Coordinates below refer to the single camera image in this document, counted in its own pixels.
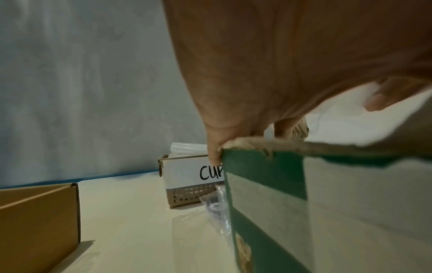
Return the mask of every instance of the human hand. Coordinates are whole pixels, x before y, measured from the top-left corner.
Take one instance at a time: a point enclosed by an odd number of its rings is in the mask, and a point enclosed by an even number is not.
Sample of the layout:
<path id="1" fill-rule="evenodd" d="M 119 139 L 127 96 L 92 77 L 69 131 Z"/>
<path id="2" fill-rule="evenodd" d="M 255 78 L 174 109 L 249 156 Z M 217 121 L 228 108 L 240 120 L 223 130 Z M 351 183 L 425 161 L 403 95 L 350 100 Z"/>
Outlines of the human hand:
<path id="1" fill-rule="evenodd" d="M 406 98 L 425 91 L 430 85 L 429 81 L 418 80 L 408 77 L 389 77 L 378 81 L 381 85 L 379 90 L 364 103 L 367 111 L 381 111 Z"/>
<path id="2" fill-rule="evenodd" d="M 180 70 L 220 163 L 228 140 L 286 132 L 324 100 L 431 78 L 432 1 L 164 0 Z"/>

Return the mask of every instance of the fingernail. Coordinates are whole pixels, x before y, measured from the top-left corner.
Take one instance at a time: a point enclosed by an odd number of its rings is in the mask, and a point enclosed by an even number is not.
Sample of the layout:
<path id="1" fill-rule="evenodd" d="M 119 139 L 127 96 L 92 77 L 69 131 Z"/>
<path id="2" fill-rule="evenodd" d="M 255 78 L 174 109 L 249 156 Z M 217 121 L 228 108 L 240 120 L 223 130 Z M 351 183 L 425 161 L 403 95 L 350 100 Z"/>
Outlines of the fingernail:
<path id="1" fill-rule="evenodd" d="M 388 98 L 384 96 L 383 94 L 376 94 L 369 99 L 365 101 L 363 106 L 365 107 L 366 111 L 373 112 L 373 111 L 381 111 L 383 110 L 388 104 Z"/>

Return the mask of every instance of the gray wall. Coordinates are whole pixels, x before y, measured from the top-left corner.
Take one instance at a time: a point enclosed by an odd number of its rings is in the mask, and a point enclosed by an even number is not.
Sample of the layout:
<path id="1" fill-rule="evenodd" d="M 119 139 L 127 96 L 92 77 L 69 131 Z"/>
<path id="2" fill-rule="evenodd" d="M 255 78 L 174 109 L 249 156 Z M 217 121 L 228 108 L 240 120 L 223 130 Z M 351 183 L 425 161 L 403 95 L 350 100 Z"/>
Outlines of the gray wall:
<path id="1" fill-rule="evenodd" d="M 205 143 L 159 0 L 0 0 L 0 187 Z"/>

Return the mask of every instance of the cardboard box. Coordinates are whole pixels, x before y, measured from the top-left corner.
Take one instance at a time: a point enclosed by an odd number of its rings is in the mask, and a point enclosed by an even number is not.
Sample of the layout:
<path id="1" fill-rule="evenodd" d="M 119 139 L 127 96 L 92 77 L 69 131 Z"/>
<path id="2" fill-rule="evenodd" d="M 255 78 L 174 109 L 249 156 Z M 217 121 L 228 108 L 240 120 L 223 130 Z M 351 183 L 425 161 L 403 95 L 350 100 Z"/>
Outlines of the cardboard box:
<path id="1" fill-rule="evenodd" d="M 81 240 L 78 184 L 0 190 L 0 271 L 46 273 Z"/>
<path id="2" fill-rule="evenodd" d="M 207 155 L 172 154 L 159 159 L 166 197 L 171 208 L 200 202 L 225 180 L 222 165 L 211 166 Z"/>
<path id="3" fill-rule="evenodd" d="M 243 273 L 432 269 L 432 99 L 363 148 L 237 139 L 223 164 Z"/>

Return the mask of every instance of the tabletop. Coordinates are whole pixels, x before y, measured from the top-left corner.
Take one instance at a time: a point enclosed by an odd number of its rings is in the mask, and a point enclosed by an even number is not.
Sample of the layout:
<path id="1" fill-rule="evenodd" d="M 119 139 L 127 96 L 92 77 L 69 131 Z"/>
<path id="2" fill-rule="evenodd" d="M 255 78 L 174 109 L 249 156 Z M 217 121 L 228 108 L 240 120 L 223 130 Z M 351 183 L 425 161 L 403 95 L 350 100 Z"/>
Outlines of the tabletop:
<path id="1" fill-rule="evenodd" d="M 81 244 L 51 273 L 238 272 L 201 205 L 170 209 L 158 173 L 79 183 Z"/>

